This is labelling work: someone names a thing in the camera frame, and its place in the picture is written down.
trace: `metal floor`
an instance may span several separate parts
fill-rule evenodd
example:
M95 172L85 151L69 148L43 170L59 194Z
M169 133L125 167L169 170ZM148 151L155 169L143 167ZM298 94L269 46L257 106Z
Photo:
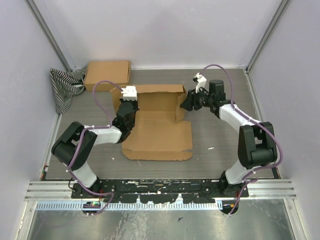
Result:
M234 81L234 101L240 109L256 118L247 79L242 69L228 69ZM187 90L194 89L193 76L197 69L132 70L131 84L183 84ZM230 97L230 84L220 69L207 69L207 80L221 79ZM109 92L98 92L98 100L112 117L115 113ZM212 114L208 108L186 112L185 120L192 124L193 156L186 161L129 160L123 156L120 144L102 144L94 147L88 158L93 172L101 179L143 178L214 178L230 168L237 160L238 134L231 126ZM84 92L72 100L70 109L63 114L57 136L74 121L84 125L107 125L108 117L95 104L92 93ZM260 178L273 178L270 169L259 171ZM54 156L49 162L46 179L69 179L65 166Z
M219 210L35 212L28 240L294 240L284 201L242 200L236 214Z

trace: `black and white striped fabric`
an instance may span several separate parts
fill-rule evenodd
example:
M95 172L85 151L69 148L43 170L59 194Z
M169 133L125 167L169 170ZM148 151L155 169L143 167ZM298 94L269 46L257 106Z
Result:
M55 98L55 111L65 113L72 102L72 97L85 91L85 76L88 66L77 71L63 72L50 69L51 83Z

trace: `gray wooden floor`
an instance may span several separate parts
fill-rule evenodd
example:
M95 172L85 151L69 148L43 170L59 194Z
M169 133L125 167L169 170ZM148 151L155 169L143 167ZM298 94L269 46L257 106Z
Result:
M251 117L256 113L242 69L227 70L234 81L234 101ZM183 70L132 70L132 84L183 84L187 90L194 89L193 76L196 69ZM207 69L207 80L221 79L224 90L230 98L230 84L224 72ZM107 108L112 117L115 112L109 92L98 92L98 100ZM186 161L129 160L121 152L120 144L95 146L88 158L88 164L101 179L115 178L219 178L237 160L238 134L227 123L218 119L208 108L186 112L185 120L192 124L193 156ZM73 98L70 109L63 114L57 136L74 121L83 125L107 125L108 117L98 108L91 92ZM270 169L260 171L257 176L272 178ZM65 166L54 156L51 157L47 179L68 179Z

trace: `lavender wall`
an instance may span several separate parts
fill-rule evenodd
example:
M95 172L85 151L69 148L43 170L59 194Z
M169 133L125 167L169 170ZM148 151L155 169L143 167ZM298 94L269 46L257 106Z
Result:
M63 70L23 0L0 1L0 235L15 237L56 117L49 68Z
M244 67L281 0L35 0L72 68Z
M284 149L310 239L320 236L320 1L291 1L257 59L252 78Z

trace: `cardboard box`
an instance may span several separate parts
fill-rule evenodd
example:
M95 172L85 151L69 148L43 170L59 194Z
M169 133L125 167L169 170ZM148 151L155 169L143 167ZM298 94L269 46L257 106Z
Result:
M109 80L118 85L128 85L130 78L130 61L91 61L84 79L87 91L92 92L96 83ZM109 92L114 86L110 83L101 83L95 90Z
M131 160L182 161L191 158L191 122L183 121L180 104L187 91L181 84L135 85L139 111L135 127L122 143L122 153ZM120 90L114 88L113 107L120 105Z

